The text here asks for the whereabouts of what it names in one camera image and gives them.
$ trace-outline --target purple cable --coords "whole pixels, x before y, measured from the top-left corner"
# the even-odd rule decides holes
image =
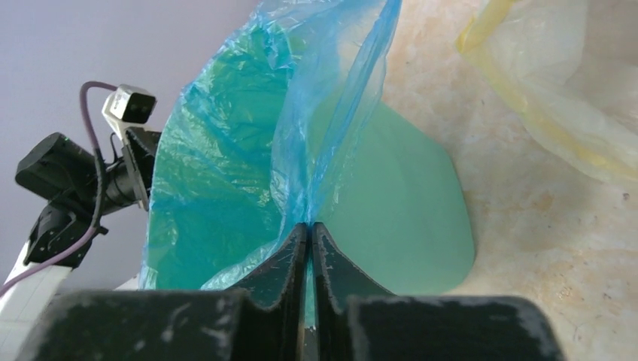
[[[115,91],[117,87],[107,83],[102,83],[100,81],[87,81],[80,88],[80,111],[82,113],[82,120],[84,122],[84,127],[87,129],[89,139],[91,140],[91,146],[93,147],[93,151],[96,155],[96,160],[99,160],[97,158],[98,157],[102,158],[102,153],[100,152],[100,149],[99,149],[99,143],[98,143],[98,138],[96,136],[96,131],[95,129],[93,129],[93,124],[91,123],[91,118],[89,117],[89,105],[87,101],[87,93],[89,92],[89,89],[91,88],[102,88],[102,89],[106,89],[110,91]],[[94,210],[93,215],[94,216],[97,215],[99,217],[100,215],[99,213],[101,213],[100,207],[102,203],[102,200],[100,198],[103,195],[102,195],[102,190],[100,187],[101,182],[99,179],[98,181],[99,181],[99,185],[98,185],[98,195],[96,197],[96,209]],[[46,261],[40,263],[36,267],[27,269],[26,271],[20,273],[16,277],[11,278],[9,281],[5,282],[5,284],[2,287],[0,287],[0,299],[2,298],[2,296],[5,295],[5,293],[7,293],[11,289],[11,287],[15,286],[18,282],[24,280],[27,277],[35,275],[36,273],[42,271],[43,269],[45,269],[46,267],[50,265],[55,265],[59,261],[65,259],[66,257],[72,255],[75,251],[82,248],[82,246],[84,246],[96,233],[97,227],[94,225],[94,223],[95,222],[91,223],[91,226],[89,227],[89,229],[87,229],[87,231],[84,233],[82,237],[80,237],[79,240],[77,240],[75,243],[73,243],[72,246],[70,246],[63,252],[47,259]]]

